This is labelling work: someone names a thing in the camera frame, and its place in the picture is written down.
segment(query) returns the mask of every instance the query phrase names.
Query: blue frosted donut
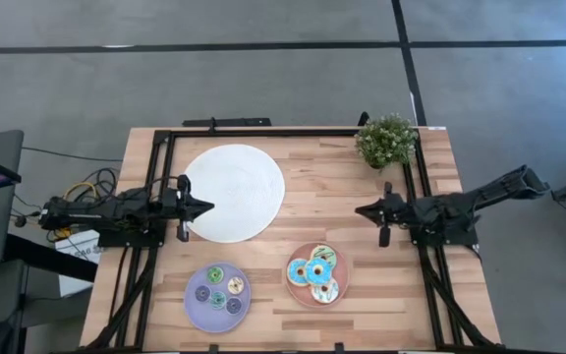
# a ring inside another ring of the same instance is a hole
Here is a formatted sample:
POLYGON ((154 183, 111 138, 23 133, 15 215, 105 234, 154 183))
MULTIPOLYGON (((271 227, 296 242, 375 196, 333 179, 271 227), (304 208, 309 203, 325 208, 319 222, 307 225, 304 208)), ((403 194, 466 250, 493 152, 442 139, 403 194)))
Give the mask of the blue frosted donut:
POLYGON ((331 280, 331 265, 323 259, 313 259, 305 265, 305 278, 311 285, 324 285, 331 280))
POLYGON ((295 259, 290 262, 287 266, 287 278, 290 282, 296 286, 307 286, 307 280, 305 279, 305 265, 306 260, 295 259))

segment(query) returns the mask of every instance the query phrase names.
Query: yellow cable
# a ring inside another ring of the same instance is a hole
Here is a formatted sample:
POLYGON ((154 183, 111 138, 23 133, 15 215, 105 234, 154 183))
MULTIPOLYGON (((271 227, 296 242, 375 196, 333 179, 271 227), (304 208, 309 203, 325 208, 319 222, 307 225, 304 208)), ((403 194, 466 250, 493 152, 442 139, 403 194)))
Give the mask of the yellow cable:
POLYGON ((71 186, 70 189, 67 190, 67 192, 65 192, 65 194, 63 195, 63 198, 65 200, 67 200, 67 198, 69 197, 69 195, 74 192, 74 190, 80 186, 88 186, 93 190, 93 195, 95 196, 95 198, 97 199, 99 197, 99 195, 97 194, 97 189, 95 188, 95 186, 93 186, 92 183, 90 182, 80 182, 80 183, 76 183, 75 185, 71 186))

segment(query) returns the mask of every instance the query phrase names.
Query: potted plant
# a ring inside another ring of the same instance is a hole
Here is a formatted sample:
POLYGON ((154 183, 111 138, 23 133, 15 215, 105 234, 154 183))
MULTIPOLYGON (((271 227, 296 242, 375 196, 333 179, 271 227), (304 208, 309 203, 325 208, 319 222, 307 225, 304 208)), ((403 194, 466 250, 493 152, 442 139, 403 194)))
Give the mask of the potted plant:
POLYGON ((408 163, 419 134, 398 113, 368 121, 356 134, 356 148, 366 163, 382 169, 393 162, 408 163))

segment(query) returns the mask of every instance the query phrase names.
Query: table leg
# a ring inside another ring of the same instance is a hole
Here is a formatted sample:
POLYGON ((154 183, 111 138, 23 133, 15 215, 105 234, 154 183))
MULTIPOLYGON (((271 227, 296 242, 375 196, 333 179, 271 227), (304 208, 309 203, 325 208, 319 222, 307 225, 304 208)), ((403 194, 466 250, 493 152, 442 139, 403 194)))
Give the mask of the table leg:
POLYGON ((60 253, 21 237, 8 234, 4 259, 22 260, 28 266, 54 271, 80 280, 93 282, 97 265, 71 255, 60 253))

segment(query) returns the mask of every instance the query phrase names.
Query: black clamp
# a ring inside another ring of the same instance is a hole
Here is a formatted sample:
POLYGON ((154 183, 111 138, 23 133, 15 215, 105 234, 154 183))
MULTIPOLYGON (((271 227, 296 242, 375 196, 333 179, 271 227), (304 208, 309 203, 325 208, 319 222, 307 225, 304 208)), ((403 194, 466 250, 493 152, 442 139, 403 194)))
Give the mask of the black clamp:
POLYGON ((211 117, 211 125, 208 127, 208 133, 213 135, 216 133, 215 128, 217 128, 217 122, 215 121, 215 117, 211 117))
POLYGON ((335 354, 344 354, 344 343, 335 343, 335 354))

